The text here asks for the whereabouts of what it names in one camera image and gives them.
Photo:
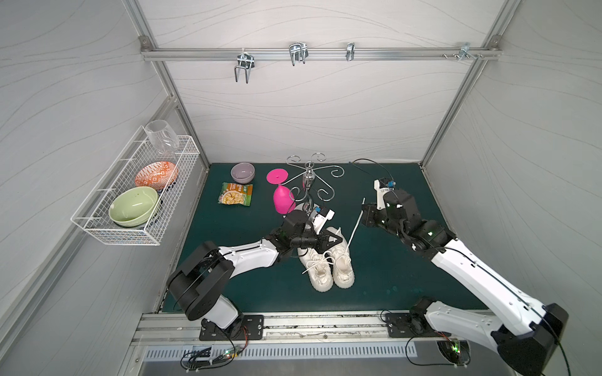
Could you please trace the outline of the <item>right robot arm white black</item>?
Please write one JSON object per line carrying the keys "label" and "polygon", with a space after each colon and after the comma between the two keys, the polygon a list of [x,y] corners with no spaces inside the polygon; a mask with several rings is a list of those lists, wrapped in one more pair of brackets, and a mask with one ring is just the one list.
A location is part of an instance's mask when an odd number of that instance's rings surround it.
{"label": "right robot arm white black", "polygon": [[375,182],[376,203],[362,206],[361,222],[394,235],[413,252],[454,277],[489,309],[476,313],[423,298],[410,311],[417,334],[459,335],[497,353],[521,375],[541,375],[568,322],[556,303],[543,304],[480,260],[450,230],[420,215],[415,198],[392,181]]}

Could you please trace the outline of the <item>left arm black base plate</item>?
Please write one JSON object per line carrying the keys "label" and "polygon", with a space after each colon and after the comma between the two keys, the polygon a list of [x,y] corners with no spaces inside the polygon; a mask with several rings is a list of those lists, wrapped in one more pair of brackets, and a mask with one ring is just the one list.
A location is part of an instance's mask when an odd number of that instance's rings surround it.
{"label": "left arm black base plate", "polygon": [[226,329],[203,319],[199,340],[201,342],[259,341],[263,338],[264,319],[265,316],[259,314],[243,314]]}

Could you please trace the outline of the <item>white shoelace of shoe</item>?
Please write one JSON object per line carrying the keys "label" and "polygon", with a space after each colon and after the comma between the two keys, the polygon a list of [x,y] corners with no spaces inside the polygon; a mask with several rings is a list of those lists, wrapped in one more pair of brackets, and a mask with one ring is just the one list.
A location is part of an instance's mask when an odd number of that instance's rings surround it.
{"label": "white shoelace of shoe", "polygon": [[303,274],[310,271],[318,275],[327,274],[330,271],[330,266],[333,265],[333,258],[321,254],[304,256],[301,258],[302,264],[305,267]]}
{"label": "white shoelace of shoe", "polygon": [[342,237],[343,242],[341,243],[340,247],[338,248],[339,253],[338,253],[338,256],[336,258],[335,263],[338,266],[342,266],[344,269],[348,268],[348,264],[351,263],[351,250],[350,250],[350,246],[351,246],[351,243],[354,240],[354,236],[355,236],[355,234],[357,232],[357,229],[358,229],[358,227],[360,225],[360,222],[362,220],[362,216],[364,214],[364,211],[365,210],[362,208],[361,211],[360,211],[360,214],[359,214],[359,216],[357,218],[357,221],[356,221],[356,223],[354,225],[354,228],[353,228],[353,230],[351,232],[350,239],[349,240],[345,240]]}

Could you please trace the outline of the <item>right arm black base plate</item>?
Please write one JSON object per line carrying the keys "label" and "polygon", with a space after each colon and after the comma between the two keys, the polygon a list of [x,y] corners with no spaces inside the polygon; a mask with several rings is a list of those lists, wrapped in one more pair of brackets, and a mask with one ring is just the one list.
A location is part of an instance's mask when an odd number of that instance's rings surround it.
{"label": "right arm black base plate", "polygon": [[412,313],[382,311],[380,319],[384,322],[390,338],[447,338],[450,336],[447,332],[436,332],[424,318]]}

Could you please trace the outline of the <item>white knit sneaker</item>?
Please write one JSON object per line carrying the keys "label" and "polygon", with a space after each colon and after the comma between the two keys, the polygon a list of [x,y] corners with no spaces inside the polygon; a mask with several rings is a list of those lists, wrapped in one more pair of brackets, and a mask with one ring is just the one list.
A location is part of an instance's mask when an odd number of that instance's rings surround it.
{"label": "white knit sneaker", "polygon": [[340,244],[337,244],[327,250],[327,254],[333,259],[333,280],[334,283],[343,289],[351,288],[355,282],[355,275],[353,266],[351,263],[351,254],[348,242],[342,234],[340,228],[328,227],[327,230],[331,231],[335,235],[338,235],[343,240]]}
{"label": "white knit sneaker", "polygon": [[297,255],[312,287],[318,292],[329,291],[334,285],[329,258],[313,248],[298,248]]}

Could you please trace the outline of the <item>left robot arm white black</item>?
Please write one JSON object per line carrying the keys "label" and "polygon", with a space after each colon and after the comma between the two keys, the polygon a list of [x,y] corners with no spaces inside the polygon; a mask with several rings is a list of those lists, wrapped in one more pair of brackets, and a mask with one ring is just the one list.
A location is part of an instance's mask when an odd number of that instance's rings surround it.
{"label": "left robot arm white black", "polygon": [[199,245],[169,276],[167,289],[189,321],[207,320],[230,333],[241,330],[242,312],[226,297],[230,279],[254,269],[285,262],[298,249],[325,252],[343,242],[326,230],[334,211],[316,207],[310,213],[293,210],[280,227],[251,244],[218,247],[207,241]]}

